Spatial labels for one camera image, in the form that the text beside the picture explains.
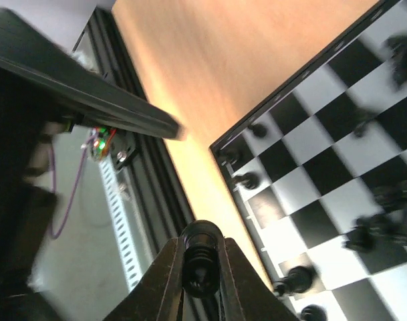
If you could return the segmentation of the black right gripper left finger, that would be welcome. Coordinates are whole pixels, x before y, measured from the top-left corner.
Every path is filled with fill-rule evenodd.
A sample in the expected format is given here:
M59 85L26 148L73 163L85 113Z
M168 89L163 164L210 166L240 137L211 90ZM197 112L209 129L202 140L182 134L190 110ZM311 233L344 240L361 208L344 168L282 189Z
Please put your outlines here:
M184 238L169 239L137 286L104 320L182 320L183 259Z

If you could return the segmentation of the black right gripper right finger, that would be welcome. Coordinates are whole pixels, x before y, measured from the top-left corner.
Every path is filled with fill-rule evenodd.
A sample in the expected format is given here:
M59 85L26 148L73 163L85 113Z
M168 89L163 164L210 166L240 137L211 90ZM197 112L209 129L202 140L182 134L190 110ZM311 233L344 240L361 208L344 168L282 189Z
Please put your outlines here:
M217 246L221 320L297 320L295 314L272 294L234 239L222 237Z

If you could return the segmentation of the black piece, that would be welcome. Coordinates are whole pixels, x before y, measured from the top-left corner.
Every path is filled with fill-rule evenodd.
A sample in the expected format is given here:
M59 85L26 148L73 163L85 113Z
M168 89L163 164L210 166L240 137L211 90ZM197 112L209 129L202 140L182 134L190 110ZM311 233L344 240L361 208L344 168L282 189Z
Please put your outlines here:
M221 231L212 222L196 220L189 224L184 238L182 286L194 298L206 298L219 289L218 238Z

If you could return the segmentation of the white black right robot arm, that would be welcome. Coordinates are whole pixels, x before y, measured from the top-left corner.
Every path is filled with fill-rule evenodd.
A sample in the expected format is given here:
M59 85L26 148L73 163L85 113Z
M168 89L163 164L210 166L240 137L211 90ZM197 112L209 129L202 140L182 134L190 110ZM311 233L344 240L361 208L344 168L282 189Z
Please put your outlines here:
M175 139L165 111L104 81L10 9L0 7L0 320L58 320L28 284L57 205L34 185L52 138L74 124ZM183 298L221 295L220 320L294 320L234 239L200 220L166 242L109 320L181 320Z

